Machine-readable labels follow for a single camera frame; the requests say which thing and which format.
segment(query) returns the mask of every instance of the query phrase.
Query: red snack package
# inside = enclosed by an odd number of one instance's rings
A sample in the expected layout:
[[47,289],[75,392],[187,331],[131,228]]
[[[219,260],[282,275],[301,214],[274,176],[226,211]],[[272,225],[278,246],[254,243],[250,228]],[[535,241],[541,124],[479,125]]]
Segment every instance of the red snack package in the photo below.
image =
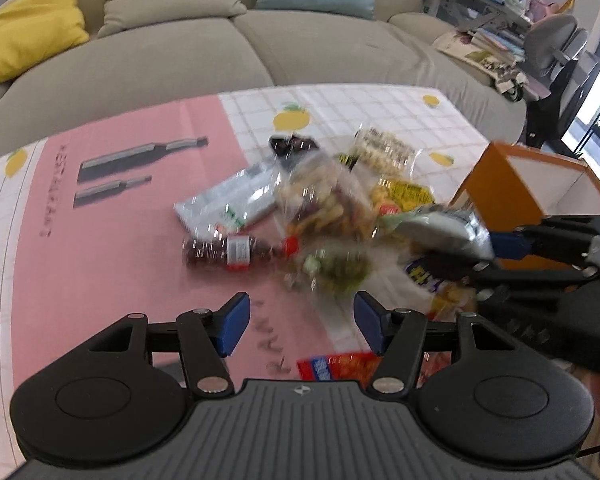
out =
[[451,352],[424,352],[417,388],[420,388],[433,374],[451,364]]
[[359,381],[369,384],[382,358],[371,352],[318,356],[298,361],[303,381]]

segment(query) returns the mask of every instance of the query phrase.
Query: bottle illustration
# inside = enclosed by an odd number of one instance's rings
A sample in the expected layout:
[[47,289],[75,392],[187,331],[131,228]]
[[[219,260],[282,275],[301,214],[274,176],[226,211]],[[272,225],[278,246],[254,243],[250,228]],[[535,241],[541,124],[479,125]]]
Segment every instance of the bottle illustration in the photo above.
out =
[[133,178],[131,180],[114,180],[101,186],[90,187],[78,191],[74,196],[74,209],[85,205],[100,202],[106,198],[111,198],[124,193],[127,189],[142,186],[151,182],[151,175]]
[[129,148],[121,152],[109,153],[91,160],[85,160],[80,165],[78,172],[78,183],[89,182],[123,171],[142,168],[161,160],[171,153],[188,150],[191,148],[204,148],[209,145],[206,137],[199,139],[181,139],[163,144],[151,142],[135,148]]

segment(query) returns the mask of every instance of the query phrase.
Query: bottle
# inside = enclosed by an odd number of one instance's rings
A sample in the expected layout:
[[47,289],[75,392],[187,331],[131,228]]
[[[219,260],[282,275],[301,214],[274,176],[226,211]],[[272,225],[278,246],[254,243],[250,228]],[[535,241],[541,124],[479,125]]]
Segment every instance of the bottle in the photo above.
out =
[[226,267],[231,270],[249,269],[288,258],[298,252],[295,236],[270,246],[250,235],[229,235],[222,239],[191,238],[184,243],[182,256],[189,267]]

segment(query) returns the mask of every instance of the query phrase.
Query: book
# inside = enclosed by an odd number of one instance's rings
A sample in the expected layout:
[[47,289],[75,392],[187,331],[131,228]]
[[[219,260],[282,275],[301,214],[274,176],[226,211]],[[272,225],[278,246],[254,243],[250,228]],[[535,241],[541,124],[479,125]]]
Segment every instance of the book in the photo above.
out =
[[478,48],[489,50],[494,56],[511,65],[526,59],[522,47],[482,28],[474,33],[472,43]]
[[459,59],[493,81],[494,88],[501,94],[526,83],[525,74],[515,66],[496,56],[490,48],[473,43],[473,38],[464,32],[448,32],[433,42],[433,47],[449,57]]

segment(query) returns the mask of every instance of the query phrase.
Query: gray chair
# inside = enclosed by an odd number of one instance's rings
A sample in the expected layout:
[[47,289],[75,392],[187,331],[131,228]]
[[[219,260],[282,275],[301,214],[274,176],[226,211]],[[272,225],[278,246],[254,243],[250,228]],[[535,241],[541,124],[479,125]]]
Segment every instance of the gray chair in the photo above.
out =
[[564,123],[596,66],[594,56],[583,55],[589,33],[570,14],[556,14],[535,23],[526,35],[526,61],[520,64],[528,77],[525,87],[527,122],[525,143],[540,148],[562,137]]
[[580,55],[588,39],[589,33],[578,27],[578,20],[570,14],[547,16],[532,25],[524,41],[526,61],[520,64],[529,78],[528,101],[549,95],[560,70]]

